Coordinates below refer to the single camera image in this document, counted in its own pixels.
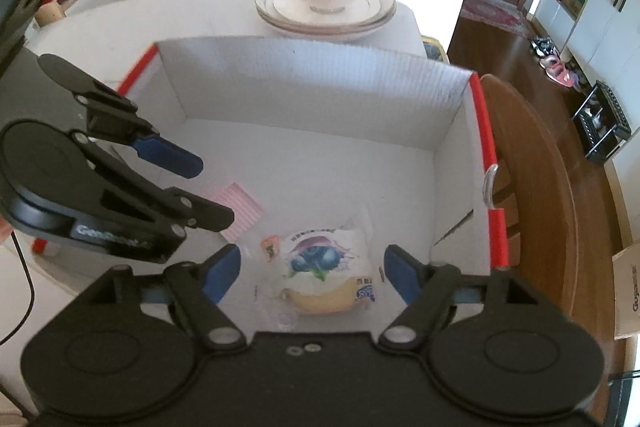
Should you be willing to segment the pink sticky note pad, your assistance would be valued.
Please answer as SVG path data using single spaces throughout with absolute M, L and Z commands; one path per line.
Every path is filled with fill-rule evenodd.
M 239 183 L 231 183 L 213 197 L 213 202 L 230 208 L 234 220 L 220 234 L 228 243 L 240 239 L 264 215 L 264 210 Z

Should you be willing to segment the blueberry bread package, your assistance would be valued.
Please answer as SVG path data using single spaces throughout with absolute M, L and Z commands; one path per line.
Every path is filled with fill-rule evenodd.
M 381 280 L 372 239 L 373 223 L 364 206 L 338 227 L 306 228 L 263 239 L 255 301 L 268 329 L 373 329 Z

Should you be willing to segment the red white cardboard box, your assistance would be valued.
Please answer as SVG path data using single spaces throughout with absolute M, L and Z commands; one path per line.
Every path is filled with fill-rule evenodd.
M 115 145 L 112 153 L 161 187 L 207 199 L 239 183 L 264 215 L 233 244 L 241 271 L 220 302 L 246 335 L 275 332 L 255 301 L 260 243 L 338 227 L 358 208 L 373 223 L 377 333 L 404 309 L 387 283 L 384 251 L 485 275 L 494 263 L 486 186 L 488 131 L 480 84 L 465 69 L 411 54 L 310 40 L 165 40 L 122 93 L 164 138 L 200 156 L 187 180 Z M 201 262 L 229 244 L 191 231 L 176 261 Z

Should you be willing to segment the stacked white plates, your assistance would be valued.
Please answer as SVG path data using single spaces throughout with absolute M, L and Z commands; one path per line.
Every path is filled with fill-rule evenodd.
M 334 42 L 356 41 L 373 35 L 394 17 L 396 0 L 350 0 L 323 12 L 305 0 L 254 0 L 259 17 L 291 38 Z

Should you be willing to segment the black shoe rack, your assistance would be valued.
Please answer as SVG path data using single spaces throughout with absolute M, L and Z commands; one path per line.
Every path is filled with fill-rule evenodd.
M 614 91 L 597 81 L 572 117 L 585 158 L 604 165 L 630 138 L 629 121 Z

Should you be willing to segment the pink slippers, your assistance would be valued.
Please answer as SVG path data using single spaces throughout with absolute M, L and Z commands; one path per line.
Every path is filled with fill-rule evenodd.
M 555 54 L 541 57 L 538 65 L 544 70 L 546 76 L 558 86 L 570 89 L 579 84 L 579 76 L 575 69 L 567 66 Z

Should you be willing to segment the red patterned rug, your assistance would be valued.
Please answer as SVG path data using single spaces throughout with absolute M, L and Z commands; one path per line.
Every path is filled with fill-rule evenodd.
M 522 38 L 533 37 L 532 28 L 525 15 L 514 4 L 503 0 L 463 0 L 460 17 Z

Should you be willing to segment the grey wall cabinet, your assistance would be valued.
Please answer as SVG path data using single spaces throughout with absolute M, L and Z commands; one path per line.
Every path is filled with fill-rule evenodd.
M 534 25 L 575 62 L 591 83 L 612 88 L 630 124 L 639 128 L 639 0 L 584 0 L 573 13 L 559 0 L 540 0 Z

